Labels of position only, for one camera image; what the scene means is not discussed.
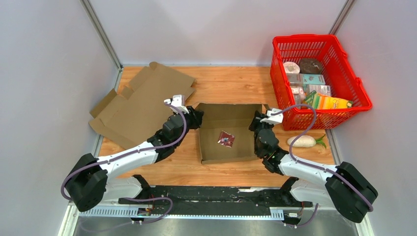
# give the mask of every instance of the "wooden floor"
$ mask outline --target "wooden floor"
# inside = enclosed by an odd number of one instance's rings
[[[196,78],[195,93],[187,100],[187,105],[206,103],[262,103],[277,107],[275,94],[269,76],[269,67],[175,67]],[[141,67],[125,67],[118,91],[141,70]],[[281,125],[274,127],[280,146],[288,150],[286,141],[300,132],[283,131]],[[324,130],[313,130],[308,134],[318,138]],[[280,187],[286,176],[269,173],[261,160],[202,165],[196,149],[196,132],[190,131],[175,153],[166,160],[153,165],[142,166],[121,177],[141,174],[151,185],[203,185],[203,186],[264,186]],[[316,145],[312,148],[294,148],[300,157],[334,164],[327,149]],[[111,155],[123,149],[104,138],[100,155]]]

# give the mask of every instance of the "tape roll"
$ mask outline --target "tape roll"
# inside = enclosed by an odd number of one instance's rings
[[[298,74],[300,72],[300,69],[297,63],[292,62],[292,61],[284,62],[284,69],[285,69],[285,73],[290,73],[290,74]]]

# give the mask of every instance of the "red snack packet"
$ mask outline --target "red snack packet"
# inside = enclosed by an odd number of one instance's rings
[[[233,145],[233,141],[235,140],[234,135],[231,135],[227,132],[222,131],[220,133],[219,141],[217,143],[224,145],[226,147],[231,148]]]

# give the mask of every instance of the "white wall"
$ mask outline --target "white wall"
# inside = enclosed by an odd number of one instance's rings
[[[417,1],[358,0],[338,33],[374,108],[335,129],[342,158],[375,186],[376,236],[415,235]]]
[[[123,64],[270,65],[278,35],[327,33],[345,0],[90,0]]]
[[[0,235],[57,235],[64,177],[117,70],[77,0],[0,3]]]

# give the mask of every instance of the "cable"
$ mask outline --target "cable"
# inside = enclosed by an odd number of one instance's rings
[[[296,228],[299,228],[299,227],[304,227],[304,226],[307,226],[307,225],[309,225],[312,221],[313,221],[313,219],[316,217],[316,215],[317,215],[317,210],[319,209],[319,205],[318,204],[316,204],[316,206],[314,207],[314,212],[313,212],[313,214],[311,215],[311,217],[310,217],[310,219],[308,219],[307,220],[307,222],[305,222],[305,223],[302,223],[302,224],[300,224],[300,225],[292,225],[292,224],[287,224],[287,223],[284,223],[284,226],[290,226],[290,227],[293,227],[294,229],[296,229]]]
[[[139,153],[139,152],[141,152],[141,151],[148,151],[148,150],[155,150],[155,149],[161,149],[161,148],[169,148],[169,147],[171,147],[171,146],[173,146],[173,145],[175,145],[175,144],[177,144],[178,142],[180,142],[183,138],[184,138],[184,136],[185,136],[185,133],[187,132],[187,120],[185,119],[185,116],[184,116],[184,114],[178,109],[178,108],[176,108],[176,107],[174,107],[173,105],[171,105],[171,104],[168,104],[168,103],[165,103],[165,105],[166,106],[168,106],[168,107],[170,107],[170,108],[172,108],[172,109],[174,109],[180,116],[181,116],[181,118],[182,118],[182,122],[184,123],[184,129],[182,130],[182,133],[181,133],[181,135],[180,135],[180,137],[177,139],[177,140],[175,140],[175,141],[173,141],[172,143],[170,143],[170,144],[166,144],[166,145],[161,145],[161,146],[156,146],[156,147],[145,147],[145,148],[141,148],[141,149],[139,149],[139,150],[132,150],[132,151],[130,151],[130,152],[127,152],[127,153],[124,153],[124,154],[120,154],[120,155],[118,155],[118,156],[116,156],[116,157],[114,157],[114,158],[112,158],[112,159],[110,159],[110,160],[105,160],[105,161],[99,161],[99,162],[95,162],[95,163],[92,163],[92,164],[89,164],[89,165],[86,165],[86,166],[83,166],[83,167],[81,167],[81,168],[79,168],[78,170],[76,170],[76,171],[74,171],[74,172],[72,172],[72,173],[70,173],[65,179],[64,179],[64,181],[62,182],[62,185],[61,185],[61,195],[65,198],[65,199],[67,199],[67,200],[72,200],[72,198],[71,197],[69,197],[69,196],[67,196],[66,195],[66,193],[65,193],[65,186],[66,186],[66,184],[68,183],[68,181],[72,178],[72,177],[74,177],[76,174],[78,174],[78,173],[80,173],[80,172],[82,172],[82,171],[84,171],[84,170],[86,170],[86,169],[89,169],[89,168],[91,168],[91,167],[94,167],[94,166],[99,166],[99,165],[102,165],[102,164],[110,164],[111,162],[113,162],[113,161],[116,161],[116,160],[119,160],[119,159],[121,159],[121,158],[124,158],[124,157],[126,157],[126,156],[128,156],[128,155],[131,155],[131,154],[134,154],[134,153]]]
[[[303,164],[303,165],[305,165],[305,166],[309,166],[309,167],[313,167],[313,168],[315,168],[315,169],[318,169],[318,170],[321,170],[321,171],[327,171],[327,172],[330,172],[331,174],[333,174],[333,175],[335,175],[336,177],[338,177],[342,182],[344,182],[347,186],[349,186],[356,194],[358,194],[358,196],[368,205],[368,207],[369,207],[369,212],[372,212],[373,210],[374,210],[374,208],[373,208],[373,206],[372,206],[372,204],[366,199],[366,197],[365,196],[363,196],[360,192],[359,192],[359,190],[357,190],[351,183],[349,183],[343,176],[341,176],[341,175],[339,175],[338,173],[336,173],[336,172],[334,172],[334,171],[332,171],[332,170],[330,170],[330,169],[328,169],[328,168],[324,168],[324,167],[322,167],[322,166],[317,166],[317,165],[314,165],[314,164],[311,164],[311,163],[307,163],[307,162],[304,162],[304,161],[301,161],[301,160],[298,160],[296,157],[294,157],[294,155],[293,155],[293,145],[294,145],[294,143],[301,137],[301,136],[303,136],[304,134],[306,134],[310,129],[311,129],[311,127],[313,127],[313,125],[314,125],[314,123],[316,122],[316,119],[317,119],[317,113],[316,113],[316,110],[312,107],[312,106],[310,106],[310,105],[307,105],[307,104],[296,104],[296,105],[292,105],[292,106],[289,106],[289,107],[287,107],[287,108],[285,108],[284,110],[282,110],[282,111],[280,111],[280,112],[277,112],[277,113],[273,113],[273,114],[271,114],[271,116],[275,116],[275,115],[279,115],[279,114],[282,114],[282,113],[284,113],[284,112],[286,112],[286,111],[289,111],[289,110],[291,110],[291,109],[293,109],[293,108],[295,108],[295,107],[307,107],[307,108],[309,108],[309,109],[311,109],[312,111],[313,111],[313,120],[311,121],[311,123],[310,123],[310,125],[307,127],[307,129],[306,130],[304,130],[301,134],[299,134],[299,135],[297,135],[296,136],[296,138],[290,143],[290,150],[289,150],[289,153],[290,153],[290,156],[291,156],[291,158],[295,161],[295,162],[298,162],[298,163],[300,163],[300,164]]]
[[[86,231],[86,232],[89,232],[89,233],[102,233],[102,232],[111,231],[111,230],[120,228],[122,226],[130,225],[132,223],[137,223],[137,224],[141,224],[141,225],[142,224],[150,224],[150,223],[159,221],[162,218],[164,218],[172,210],[172,207],[174,205],[173,201],[170,198],[167,198],[167,197],[149,198],[149,199],[133,199],[133,198],[124,198],[124,199],[129,200],[129,201],[133,201],[133,202],[138,202],[138,203],[149,202],[149,201],[157,201],[157,200],[168,200],[170,202],[170,207],[161,216],[159,216],[159,217],[157,217],[155,219],[152,219],[152,220],[148,220],[148,221],[133,221],[133,222],[132,221],[129,221],[129,222],[126,222],[126,223],[121,223],[119,225],[113,226],[113,227],[108,228],[108,229],[104,229],[104,230],[89,230],[89,229],[86,229],[86,228],[84,228],[84,226],[83,226],[83,224],[81,222],[81,223],[79,223],[80,228],[82,230]]]
[[[174,205],[174,202],[170,198],[167,198],[167,197],[149,198],[149,199],[134,199],[134,198],[125,198],[125,199],[129,200],[129,201],[138,202],[138,203],[148,202],[148,201],[157,201],[157,200],[168,200],[170,202],[170,207],[168,208],[168,210],[165,213],[163,213],[158,218],[155,218],[155,219],[152,219],[152,220],[149,220],[149,221],[143,221],[142,224],[149,224],[149,223],[153,223],[153,222],[162,220],[162,218],[164,218],[172,210],[172,207]]]
[[[299,212],[300,217],[302,216],[303,211],[304,211],[304,202],[301,202],[301,211]]]

